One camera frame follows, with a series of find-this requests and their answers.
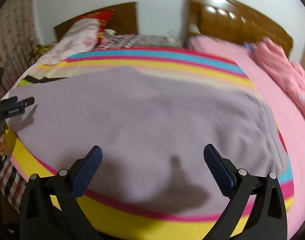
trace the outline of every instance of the silver screw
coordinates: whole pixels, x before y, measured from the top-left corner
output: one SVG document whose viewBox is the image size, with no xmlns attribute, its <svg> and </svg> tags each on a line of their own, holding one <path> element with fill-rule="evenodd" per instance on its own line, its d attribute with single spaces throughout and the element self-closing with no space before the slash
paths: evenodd
<svg viewBox="0 0 305 240">
<path fill-rule="evenodd" d="M 67 171 L 67 170 L 65 170 L 65 169 L 63 169 L 63 170 L 59 171 L 59 175 L 60 175 L 60 176 L 66 176 L 66 175 L 67 175 L 67 173 L 68 173 L 68 171 Z"/>
<path fill-rule="evenodd" d="M 246 176 L 246 175 L 247 175 L 247 171 L 244 170 L 244 169 L 238 170 L 238 173 L 239 173 L 241 176 Z"/>
<path fill-rule="evenodd" d="M 37 174 L 36 173 L 33 173 L 32 175 L 30 175 L 30 179 L 35 179 L 37 178 Z"/>
<path fill-rule="evenodd" d="M 276 175 L 273 174 L 273 173 L 270 173 L 269 176 L 270 176 L 272 179 L 276 179 L 276 178 L 277 178 Z"/>
</svg>

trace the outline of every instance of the gray blanket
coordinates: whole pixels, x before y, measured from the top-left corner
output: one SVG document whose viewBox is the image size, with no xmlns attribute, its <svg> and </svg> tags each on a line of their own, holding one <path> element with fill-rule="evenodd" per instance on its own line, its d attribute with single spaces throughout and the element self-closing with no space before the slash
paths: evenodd
<svg viewBox="0 0 305 240">
<path fill-rule="evenodd" d="M 10 91 L 36 106 L 10 120 L 27 149 L 57 171 L 94 146 L 103 162 L 89 189 L 176 215 L 221 213 L 228 203 L 203 160 L 212 143 L 237 168 L 287 168 L 269 107 L 212 86 L 116 67 Z"/>
</svg>

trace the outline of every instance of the brown headboard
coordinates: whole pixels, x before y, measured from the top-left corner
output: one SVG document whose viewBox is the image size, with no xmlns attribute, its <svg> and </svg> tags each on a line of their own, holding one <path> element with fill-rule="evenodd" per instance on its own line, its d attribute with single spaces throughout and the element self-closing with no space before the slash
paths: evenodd
<svg viewBox="0 0 305 240">
<path fill-rule="evenodd" d="M 289 55 L 293 39 L 276 22 L 236 0 L 189 0 L 188 37 L 203 34 L 237 44 L 269 37 Z"/>
<path fill-rule="evenodd" d="M 114 9 L 115 14 L 112 17 L 112 19 L 109 21 L 106 28 L 115 30 L 117 34 L 137 34 L 138 31 L 137 31 L 136 4 L 137 4 L 136 2 L 121 3 L 105 8 L 100 8 L 81 15 Z M 72 18 L 54 27 L 58 41 L 69 30 L 69 28 L 78 20 L 78 17 L 81 15 L 77 15 L 75 18 Z"/>
</svg>

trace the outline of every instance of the patterned curtain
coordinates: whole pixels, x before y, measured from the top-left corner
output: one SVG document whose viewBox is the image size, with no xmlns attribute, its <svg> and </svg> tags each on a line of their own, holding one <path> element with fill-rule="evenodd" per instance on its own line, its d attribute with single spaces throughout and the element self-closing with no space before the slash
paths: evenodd
<svg viewBox="0 0 305 240">
<path fill-rule="evenodd" d="M 32 0 L 7 0 L 0 9 L 0 67 L 5 68 L 0 98 L 30 67 L 35 40 Z"/>
</svg>

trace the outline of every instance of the colorful striped bedsheet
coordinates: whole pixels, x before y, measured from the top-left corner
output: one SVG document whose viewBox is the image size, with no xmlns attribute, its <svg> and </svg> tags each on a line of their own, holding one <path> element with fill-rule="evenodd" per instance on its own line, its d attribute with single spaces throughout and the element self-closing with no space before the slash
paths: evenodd
<svg viewBox="0 0 305 240">
<path fill-rule="evenodd" d="M 222 89 L 239 89 L 260 98 L 254 84 L 232 60 L 176 49 L 121 49 L 79 53 L 57 65 L 39 66 L 30 72 L 18 86 L 51 82 L 114 66 L 133 66 L 142 73 L 165 79 L 210 84 Z M 34 158 L 33 153 L 28 152 L 14 133 L 10 132 L 11 136 L 16 141 L 13 163 L 25 179 L 34 172 L 38 172 L 41 176 L 56 174 L 56 171 Z M 279 136 L 285 147 L 280 132 Z M 278 180 L 288 209 L 294 195 L 290 162 L 287 171 Z M 53 201 L 55 205 L 58 205 L 55 198 Z M 90 191 L 79 198 L 78 203 L 96 229 L 125 239 L 134 239 L 138 236 L 140 239 L 185 239 L 187 237 L 202 239 L 221 215 L 206 214 L 202 217 L 187 218 L 161 214 L 107 197 L 99 199 Z M 251 208 L 252 203 L 249 203 L 234 234 L 243 229 Z M 146 223 L 155 226 L 141 226 Z"/>
</svg>

